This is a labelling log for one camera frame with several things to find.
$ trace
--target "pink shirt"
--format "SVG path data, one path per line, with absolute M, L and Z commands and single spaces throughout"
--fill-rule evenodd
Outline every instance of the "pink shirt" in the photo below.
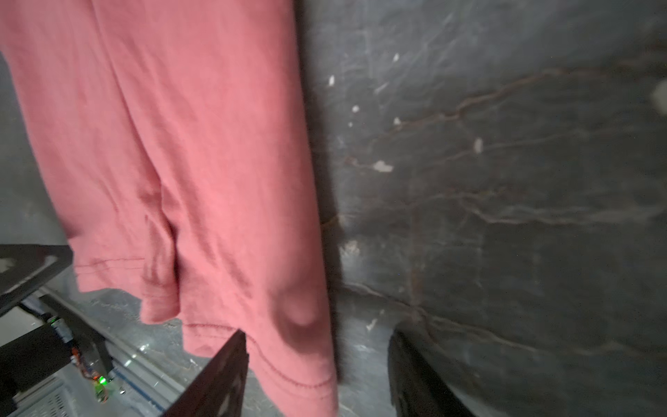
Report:
M 82 291 L 214 355 L 288 416 L 338 408 L 291 0 L 4 0 L 0 47 Z

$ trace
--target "pink fabric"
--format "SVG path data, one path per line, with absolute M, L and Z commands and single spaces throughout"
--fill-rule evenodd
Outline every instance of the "pink fabric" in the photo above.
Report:
M 338 407 L 290 0 L 3 0 L 0 46 L 82 291 L 212 356 L 237 328 L 288 416 Z

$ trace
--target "folded garment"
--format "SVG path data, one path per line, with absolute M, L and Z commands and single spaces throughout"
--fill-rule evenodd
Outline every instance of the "folded garment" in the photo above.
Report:
M 0 48 L 80 289 L 198 356 L 241 328 L 286 415 L 336 415 L 291 0 L 5 0 Z

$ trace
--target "pink cloth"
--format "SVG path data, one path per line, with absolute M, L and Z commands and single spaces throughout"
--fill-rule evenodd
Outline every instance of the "pink cloth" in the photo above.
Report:
M 3 0 L 0 46 L 80 289 L 199 356 L 241 328 L 285 414 L 336 415 L 291 0 Z

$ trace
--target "dark marble surface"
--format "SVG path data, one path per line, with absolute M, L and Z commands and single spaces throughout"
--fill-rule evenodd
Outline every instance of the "dark marble surface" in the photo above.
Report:
M 664 415 L 665 2 L 297 9 L 342 415 L 392 415 L 404 319 L 477 415 Z M 0 75 L 0 237 L 62 242 Z M 205 364 L 137 300 L 52 286 L 182 384 Z M 245 414 L 277 415 L 253 378 Z

